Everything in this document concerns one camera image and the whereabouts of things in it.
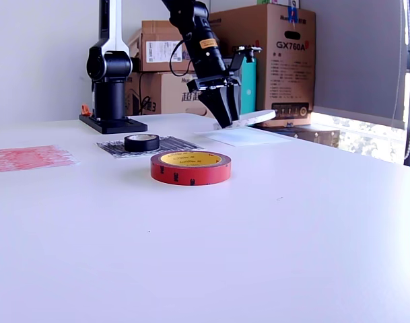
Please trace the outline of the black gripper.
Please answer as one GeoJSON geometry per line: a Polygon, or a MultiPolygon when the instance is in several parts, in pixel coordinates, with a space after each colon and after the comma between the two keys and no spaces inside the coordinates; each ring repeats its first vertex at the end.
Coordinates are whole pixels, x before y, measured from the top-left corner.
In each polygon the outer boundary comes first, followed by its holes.
{"type": "Polygon", "coordinates": [[[187,83],[190,93],[211,111],[221,128],[240,117],[240,80],[234,75],[242,65],[242,51],[236,50],[226,65],[219,50],[189,50],[196,78],[187,83]]]}

